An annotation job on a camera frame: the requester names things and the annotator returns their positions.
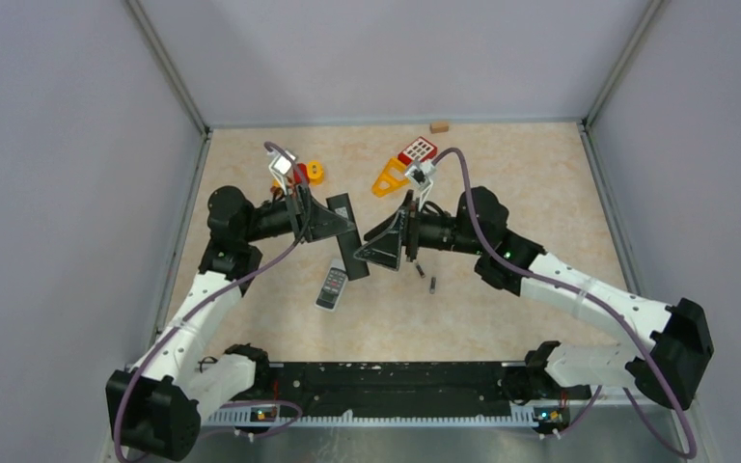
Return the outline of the red cylinder toy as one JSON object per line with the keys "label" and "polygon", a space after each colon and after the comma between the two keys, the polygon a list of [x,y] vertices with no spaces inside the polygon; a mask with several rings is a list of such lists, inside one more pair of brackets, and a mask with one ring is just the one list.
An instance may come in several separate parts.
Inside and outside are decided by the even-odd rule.
{"label": "red cylinder toy", "polygon": [[308,166],[305,163],[297,163],[293,169],[296,184],[309,185],[311,183]]}

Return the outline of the small wooden block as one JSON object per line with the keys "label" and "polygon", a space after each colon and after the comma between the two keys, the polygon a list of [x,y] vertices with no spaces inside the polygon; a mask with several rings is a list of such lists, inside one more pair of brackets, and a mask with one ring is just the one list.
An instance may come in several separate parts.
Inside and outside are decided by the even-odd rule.
{"label": "small wooden block", "polygon": [[429,131],[431,134],[447,133],[450,130],[450,124],[448,121],[435,121],[429,125]]}

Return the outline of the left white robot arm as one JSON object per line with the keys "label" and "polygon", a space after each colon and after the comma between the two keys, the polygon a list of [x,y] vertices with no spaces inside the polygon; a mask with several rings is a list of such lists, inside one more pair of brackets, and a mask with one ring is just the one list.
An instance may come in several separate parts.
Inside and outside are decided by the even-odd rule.
{"label": "left white robot arm", "polygon": [[208,198],[209,241],[188,295],[154,345],[105,386],[114,453],[184,459],[207,419],[236,395],[259,398],[270,372],[256,354],[222,355],[206,371],[199,362],[219,325],[250,284],[301,243],[337,238],[357,249],[359,233],[346,193],[319,202],[304,184],[279,200],[254,205],[234,186]]}

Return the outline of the red toy block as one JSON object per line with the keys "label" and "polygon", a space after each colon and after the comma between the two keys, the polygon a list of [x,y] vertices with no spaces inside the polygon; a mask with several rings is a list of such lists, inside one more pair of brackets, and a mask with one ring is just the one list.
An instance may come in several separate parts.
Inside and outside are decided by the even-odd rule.
{"label": "red toy block", "polygon": [[424,137],[418,137],[403,149],[396,159],[404,166],[414,161],[423,162],[432,159],[438,154],[438,148]]}

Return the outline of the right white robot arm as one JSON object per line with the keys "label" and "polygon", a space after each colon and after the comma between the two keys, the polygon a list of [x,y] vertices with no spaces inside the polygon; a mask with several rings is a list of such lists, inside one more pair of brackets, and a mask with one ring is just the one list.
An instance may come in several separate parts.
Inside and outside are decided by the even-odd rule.
{"label": "right white robot arm", "polygon": [[486,284],[549,304],[617,341],[615,353],[558,341],[530,352],[527,383],[540,397],[563,387],[611,385],[687,410],[714,354],[700,304],[687,298],[675,304],[649,300],[573,268],[511,231],[508,209],[483,186],[460,195],[454,216],[421,212],[408,193],[365,240],[354,257],[391,270],[422,249],[475,255],[474,271]]}

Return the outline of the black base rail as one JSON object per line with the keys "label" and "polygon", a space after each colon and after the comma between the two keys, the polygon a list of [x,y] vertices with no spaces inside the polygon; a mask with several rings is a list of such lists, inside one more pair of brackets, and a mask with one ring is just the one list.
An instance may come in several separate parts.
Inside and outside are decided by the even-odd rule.
{"label": "black base rail", "polygon": [[563,388],[511,362],[271,363],[207,425],[264,433],[294,427],[566,429],[589,386]]}

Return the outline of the black remote control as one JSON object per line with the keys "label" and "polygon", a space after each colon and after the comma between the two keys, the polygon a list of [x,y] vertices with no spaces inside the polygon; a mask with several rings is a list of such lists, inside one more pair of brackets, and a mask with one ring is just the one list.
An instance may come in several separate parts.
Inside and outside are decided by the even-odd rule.
{"label": "black remote control", "polygon": [[353,231],[348,231],[337,236],[347,279],[349,281],[356,281],[367,278],[370,275],[368,264],[354,257],[354,253],[359,249],[362,242],[349,195],[342,193],[332,196],[327,198],[326,202],[330,210],[336,212],[354,225]]}

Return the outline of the white remote control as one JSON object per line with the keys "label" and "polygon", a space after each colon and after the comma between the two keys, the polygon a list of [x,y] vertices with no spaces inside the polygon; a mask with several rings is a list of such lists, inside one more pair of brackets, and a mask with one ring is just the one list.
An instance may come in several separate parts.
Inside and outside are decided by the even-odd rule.
{"label": "white remote control", "polygon": [[321,310],[333,312],[342,298],[347,282],[347,272],[343,261],[333,259],[315,299],[315,306]]}

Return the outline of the yellow triangle toy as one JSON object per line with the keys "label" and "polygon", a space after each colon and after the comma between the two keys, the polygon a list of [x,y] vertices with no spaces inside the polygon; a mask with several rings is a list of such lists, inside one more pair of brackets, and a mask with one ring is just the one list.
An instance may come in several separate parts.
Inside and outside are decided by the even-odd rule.
{"label": "yellow triangle toy", "polygon": [[391,157],[373,183],[371,187],[372,194],[382,198],[403,186],[409,185],[410,180],[404,174],[406,168],[407,165],[397,157]]}

